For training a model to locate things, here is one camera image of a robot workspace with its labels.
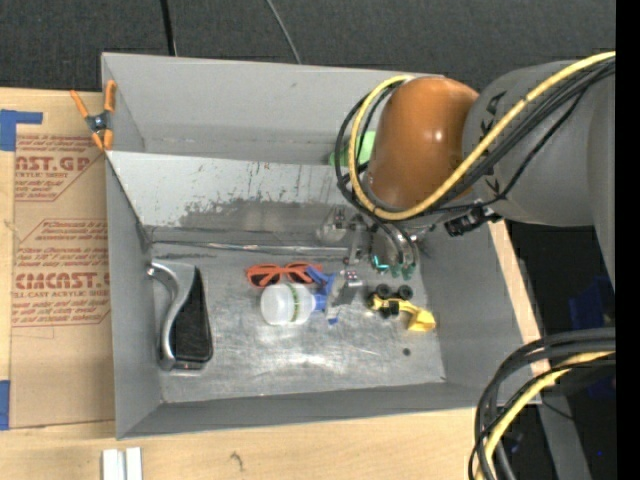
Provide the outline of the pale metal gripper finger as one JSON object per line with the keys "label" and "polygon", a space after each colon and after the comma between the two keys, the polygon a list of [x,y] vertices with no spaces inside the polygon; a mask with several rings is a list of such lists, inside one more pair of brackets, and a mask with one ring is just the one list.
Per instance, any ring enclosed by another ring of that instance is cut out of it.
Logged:
{"label": "pale metal gripper finger", "polygon": [[344,207],[333,207],[329,210],[316,230],[316,238],[321,243],[341,242],[348,232],[347,212]]}
{"label": "pale metal gripper finger", "polygon": [[333,307],[350,305],[364,283],[356,270],[341,270],[336,274],[330,289],[330,303]]}

